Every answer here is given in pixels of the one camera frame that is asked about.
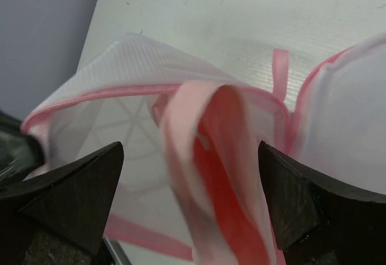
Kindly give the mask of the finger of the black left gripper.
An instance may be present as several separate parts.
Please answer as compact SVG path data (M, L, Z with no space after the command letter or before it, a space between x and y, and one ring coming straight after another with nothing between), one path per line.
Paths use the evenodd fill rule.
M45 164L38 140L21 132L22 122L1 112L1 186L23 181Z

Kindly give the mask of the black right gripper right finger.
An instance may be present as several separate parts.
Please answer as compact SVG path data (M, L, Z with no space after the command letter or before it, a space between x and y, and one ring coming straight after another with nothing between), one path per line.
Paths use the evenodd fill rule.
M385 196L309 168L265 142L259 172L286 264L385 264Z

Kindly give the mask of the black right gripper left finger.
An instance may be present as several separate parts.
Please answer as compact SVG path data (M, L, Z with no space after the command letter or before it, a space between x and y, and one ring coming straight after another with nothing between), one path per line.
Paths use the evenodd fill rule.
M1 264L113 264L103 235L123 160L114 142L1 187Z

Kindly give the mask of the white mesh laundry bag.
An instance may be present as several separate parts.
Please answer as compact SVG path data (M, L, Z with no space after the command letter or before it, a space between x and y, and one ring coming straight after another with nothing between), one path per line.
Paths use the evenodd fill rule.
M275 50L273 89L267 91L167 44L128 34L35 108L22 131L42 144L48 160L44 171L121 142L124 163L106 234L194 262L159 127L166 104L188 81L222 83L242 93L257 153L265 142L320 173L385 196L385 34L315 68L302 83L293 111L284 102L288 72L288 51ZM286 264L269 210L268 216L274 264Z

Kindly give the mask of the pink bra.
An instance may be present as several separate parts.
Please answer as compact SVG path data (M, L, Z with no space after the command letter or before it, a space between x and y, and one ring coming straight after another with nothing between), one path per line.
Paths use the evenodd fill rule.
M196 264L274 264L257 140L242 93L212 81L182 84L160 120L172 189Z

